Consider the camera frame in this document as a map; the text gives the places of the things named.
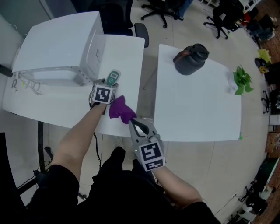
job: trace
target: white box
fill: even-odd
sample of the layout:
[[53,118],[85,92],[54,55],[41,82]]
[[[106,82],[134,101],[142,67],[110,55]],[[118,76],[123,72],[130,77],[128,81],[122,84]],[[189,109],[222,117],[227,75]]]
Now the white box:
[[31,28],[13,72],[47,85],[92,84],[104,46],[99,12],[59,17]]
[[280,115],[270,115],[269,124],[270,125],[280,125]]

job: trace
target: black cable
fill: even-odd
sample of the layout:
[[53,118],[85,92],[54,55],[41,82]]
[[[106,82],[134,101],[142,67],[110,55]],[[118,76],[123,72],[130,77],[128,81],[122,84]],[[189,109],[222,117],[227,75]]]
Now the black cable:
[[27,181],[25,181],[22,185],[18,186],[17,189],[19,189],[21,186],[23,186],[26,182],[28,182],[29,180],[31,180],[33,177],[29,178]]
[[96,154],[97,154],[97,159],[99,161],[99,169],[101,168],[101,159],[99,157],[99,153],[98,153],[98,144],[97,144],[97,137],[95,132],[93,132],[93,136],[95,137],[95,147],[96,147]]
[[20,186],[18,186],[17,187],[17,189],[19,189],[21,186],[23,186],[25,183],[27,183],[29,180],[31,180],[33,177],[31,177],[31,178],[29,178],[27,181],[25,181],[23,184],[21,184]]
[[[45,165],[45,167],[48,166],[48,165],[51,163],[51,161],[44,161],[44,163],[45,163],[45,162],[49,162],[47,165]],[[35,191],[37,191],[37,187],[39,187],[39,185],[36,183],[36,184],[35,184],[35,187],[36,187],[36,188],[35,188]]]

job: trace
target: black electric kettle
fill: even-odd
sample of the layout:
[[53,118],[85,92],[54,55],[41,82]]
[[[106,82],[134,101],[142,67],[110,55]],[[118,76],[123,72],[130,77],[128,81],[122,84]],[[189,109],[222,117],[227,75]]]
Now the black electric kettle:
[[209,52],[202,44],[195,44],[177,54],[173,62],[180,74],[191,75],[205,64],[208,55]]

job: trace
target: purple cloth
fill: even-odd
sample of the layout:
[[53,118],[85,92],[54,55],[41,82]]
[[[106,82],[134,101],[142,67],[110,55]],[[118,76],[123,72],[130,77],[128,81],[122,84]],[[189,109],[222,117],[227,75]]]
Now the purple cloth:
[[110,118],[118,118],[121,116],[122,122],[128,124],[128,122],[133,118],[136,117],[136,113],[126,105],[126,100],[124,96],[120,96],[119,98],[115,99],[114,102],[110,106],[109,110]]

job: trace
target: forearm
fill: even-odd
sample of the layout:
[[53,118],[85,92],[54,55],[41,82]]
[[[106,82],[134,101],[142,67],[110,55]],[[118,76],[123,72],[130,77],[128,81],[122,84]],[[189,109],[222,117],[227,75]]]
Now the forearm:
[[92,136],[106,105],[91,109],[61,140],[52,164],[66,167],[80,179],[83,158],[91,144]]
[[166,166],[153,170],[168,196],[181,208],[202,201],[199,192],[172,173]]

